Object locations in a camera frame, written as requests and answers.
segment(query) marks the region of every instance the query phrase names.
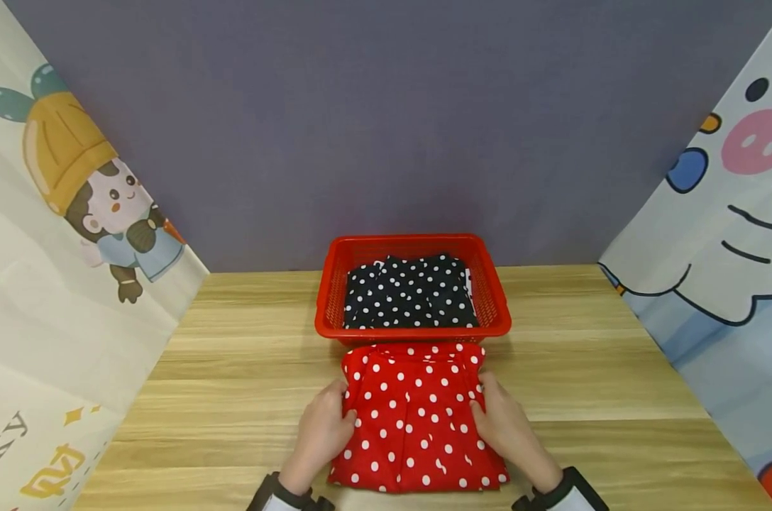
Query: black sleeve cuff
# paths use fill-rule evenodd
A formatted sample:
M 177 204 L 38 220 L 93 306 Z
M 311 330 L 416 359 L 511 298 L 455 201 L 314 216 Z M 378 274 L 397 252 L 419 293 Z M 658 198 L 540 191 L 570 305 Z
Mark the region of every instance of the black sleeve cuff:
M 602 497 L 596 493 L 592 486 L 582 477 L 575 467 L 568 467 L 563 470 L 562 482 L 559 483 L 557 488 L 549 493 L 540 493 L 536 488 L 534 489 L 534 498 L 529 499 L 527 496 L 522 496 L 521 499 L 514 502 L 511 506 L 512 511 L 547 511 L 552 507 L 562 502 L 565 497 L 568 496 L 571 490 L 579 490 L 579 493 L 585 497 L 588 504 L 595 511 L 610 511 L 610 507 L 605 504 Z
M 303 495 L 291 493 L 279 482 L 278 472 L 268 474 L 264 478 L 261 486 L 258 486 L 255 496 L 253 496 L 253 501 L 250 502 L 250 507 L 247 507 L 247 511 L 262 511 L 272 495 L 277 496 L 286 505 L 295 507 L 296 510 L 334 511 L 332 502 L 323 497 L 320 497 L 317 502 L 313 501 L 311 488 Z

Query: folded red garment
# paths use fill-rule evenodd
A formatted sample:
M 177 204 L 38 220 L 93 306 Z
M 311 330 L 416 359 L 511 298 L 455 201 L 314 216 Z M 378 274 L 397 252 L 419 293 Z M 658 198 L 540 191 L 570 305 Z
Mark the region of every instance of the folded red garment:
M 468 403 L 483 409 L 485 350 L 466 343 L 379 344 L 349 351 L 343 413 L 355 432 L 330 483 L 408 493 L 498 489 L 503 459 L 477 435 Z

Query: wood grain surface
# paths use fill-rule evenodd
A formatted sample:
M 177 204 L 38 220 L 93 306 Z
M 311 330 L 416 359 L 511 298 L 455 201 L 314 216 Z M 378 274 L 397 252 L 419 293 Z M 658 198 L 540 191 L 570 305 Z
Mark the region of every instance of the wood grain surface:
M 595 265 L 500 268 L 514 318 L 486 366 L 557 459 L 616 510 L 772 511 L 739 456 Z M 213 274 L 75 506 L 243 511 L 346 349 L 313 329 L 319 273 Z M 508 510 L 500 491 L 384 495 L 314 484 L 343 510 Z

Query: purple-gray backdrop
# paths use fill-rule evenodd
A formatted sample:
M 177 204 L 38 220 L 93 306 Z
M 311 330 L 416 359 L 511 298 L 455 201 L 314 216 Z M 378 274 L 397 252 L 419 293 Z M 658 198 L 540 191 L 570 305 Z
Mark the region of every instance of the purple-gray backdrop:
M 213 271 L 472 231 L 590 263 L 772 0 L 6 0 Z

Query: cartoon girl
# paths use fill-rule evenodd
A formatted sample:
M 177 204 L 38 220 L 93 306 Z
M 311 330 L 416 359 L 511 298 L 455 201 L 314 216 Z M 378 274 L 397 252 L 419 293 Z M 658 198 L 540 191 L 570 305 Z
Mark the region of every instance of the cartoon girl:
M 107 263 L 119 302 L 143 294 L 184 252 L 184 240 L 53 67 L 31 79 L 33 98 L 0 87 L 0 117 L 25 123 L 23 159 L 45 203 L 81 237 L 92 267 Z

